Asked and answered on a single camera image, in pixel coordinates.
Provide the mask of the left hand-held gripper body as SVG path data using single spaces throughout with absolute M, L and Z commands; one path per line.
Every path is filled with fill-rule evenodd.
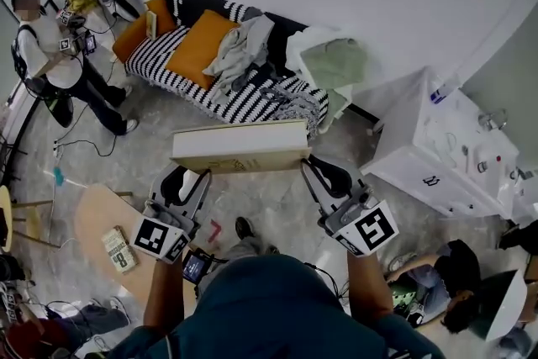
M 147 200 L 132 229 L 130 245 L 167 264 L 174 263 L 194 239 L 200 223 L 172 209 Z

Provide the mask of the tan hardcover book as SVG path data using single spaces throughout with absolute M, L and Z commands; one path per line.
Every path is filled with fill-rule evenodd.
M 177 131 L 171 160 L 194 172 L 273 172 L 299 168 L 310 153 L 306 122 L 279 120 Z

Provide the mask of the person's left forearm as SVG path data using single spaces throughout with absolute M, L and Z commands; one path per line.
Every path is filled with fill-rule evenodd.
M 148 301 L 143 317 L 144 326 L 166 334 L 184 320 L 182 262 L 157 261 L 154 266 Z

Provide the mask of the wooden coffee table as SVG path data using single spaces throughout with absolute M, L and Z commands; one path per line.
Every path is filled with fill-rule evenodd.
M 102 237 L 119 227 L 134 244 L 143 214 L 103 184 L 93 184 L 82 194 L 75 215 L 75 232 L 85 256 L 107 277 L 122 285 L 140 304 L 147 304 L 156 258 L 134 248 L 138 264 L 126 273 L 117 270 L 105 250 Z

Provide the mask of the striped sofa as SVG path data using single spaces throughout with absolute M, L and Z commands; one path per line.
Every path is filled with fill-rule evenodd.
M 176 21 L 176 29 L 150 40 L 145 36 L 144 21 L 139 21 L 132 23 L 116 40 L 114 48 L 128 74 L 173 92 L 207 115 L 228 124 L 273 120 L 271 116 L 277 105 L 262 98 L 265 88 L 282 87 L 289 92 L 306 91 L 310 94 L 321 90 L 312 88 L 299 74 L 285 67 L 287 38 L 296 31 L 304 30 L 305 25 L 269 13 L 267 16 L 275 25 L 268 39 L 266 63 L 250 67 L 239 90 L 231 91 L 223 103 L 218 103 L 209 95 L 210 89 L 204 90 L 168 71 L 166 63 L 206 9 L 236 23 L 260 16 L 261 10 L 227 0 L 166 0 L 166 3 Z

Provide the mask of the person's left shoe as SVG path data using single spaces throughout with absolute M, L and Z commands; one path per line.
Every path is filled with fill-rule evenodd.
M 235 220 L 235 233 L 239 240 L 255 237 L 255 232 L 251 226 L 251 222 L 244 217 L 237 217 Z

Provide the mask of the person's grey trousers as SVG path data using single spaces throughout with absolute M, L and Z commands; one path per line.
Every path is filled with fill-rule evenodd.
M 215 262 L 209 269 L 209 272 L 203 276 L 197 286 L 197 301 L 201 299 L 208 285 L 224 270 L 229 264 L 246 257 L 265 256 L 279 254 L 280 251 L 274 246 L 266 244 L 257 236 L 249 236 L 240 240 L 237 244 L 230 247 L 222 257 L 221 262 Z

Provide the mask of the grey fringed woven blanket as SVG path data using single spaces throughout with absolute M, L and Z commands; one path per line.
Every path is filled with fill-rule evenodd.
M 310 94 L 306 91 L 289 92 L 282 87 L 265 88 L 262 98 L 277 105 L 271 119 L 304 120 L 308 140 L 314 139 L 319 134 L 319 126 L 329 106 L 327 92 L 321 90 Z

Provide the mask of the white sink cabinet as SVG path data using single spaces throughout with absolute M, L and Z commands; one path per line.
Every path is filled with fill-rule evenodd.
M 381 137 L 361 167 L 447 217 L 511 219 L 519 151 L 461 90 L 433 103 L 434 74 L 420 79 L 376 124 Z

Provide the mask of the green knitted blanket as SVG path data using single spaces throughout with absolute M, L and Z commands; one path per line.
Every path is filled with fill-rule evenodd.
M 346 38 L 308 48 L 300 60 L 303 74 L 317 88 L 335 90 L 363 81 L 367 53 L 356 40 Z

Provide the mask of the person's teal shirt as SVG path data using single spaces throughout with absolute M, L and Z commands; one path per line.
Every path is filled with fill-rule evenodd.
M 394 313 L 348 315 L 315 271 L 285 255 L 241 258 L 168 334 L 140 327 L 107 359 L 445 359 Z

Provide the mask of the blue white bottle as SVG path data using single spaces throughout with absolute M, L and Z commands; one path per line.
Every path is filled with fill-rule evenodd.
M 431 94 L 430 101 L 433 104 L 439 104 L 445 100 L 451 93 L 458 88 L 458 84 L 453 82 L 445 82 L 442 85 L 438 86 Z

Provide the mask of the white fluffy blanket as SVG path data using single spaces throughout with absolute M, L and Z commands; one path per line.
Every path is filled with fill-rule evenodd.
M 322 44 L 324 42 L 328 42 L 330 40 L 346 38 L 356 40 L 353 35 L 342 30 L 333 30 L 321 27 L 307 27 L 303 31 L 298 31 L 287 38 L 285 67 L 291 71 L 298 73 L 302 77 L 302 79 L 304 79 L 312 88 L 321 89 L 317 88 L 313 84 L 311 78 L 308 78 L 303 74 L 300 53 L 304 50 L 307 50 L 308 48 Z M 329 106 L 328 112 L 319 126 L 320 133 L 327 132 L 333 122 L 339 117 L 341 117 L 344 109 L 351 104 L 351 93 L 354 85 L 340 87 L 335 90 L 321 89 L 327 92 L 327 95 L 329 97 Z

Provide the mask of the grey crumpled garment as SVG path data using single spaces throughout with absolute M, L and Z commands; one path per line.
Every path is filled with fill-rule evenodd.
M 214 78 L 209 95 L 227 99 L 246 80 L 252 65 L 262 66 L 268 55 L 268 39 L 275 23 L 265 14 L 244 21 L 221 41 L 217 55 L 203 74 Z

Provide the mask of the small orange cushion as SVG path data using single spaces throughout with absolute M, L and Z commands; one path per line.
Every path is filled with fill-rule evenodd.
M 157 36 L 161 36 L 162 34 L 168 33 L 177 28 L 176 21 L 168 10 L 166 0 L 148 0 L 145 1 L 145 6 L 157 17 Z

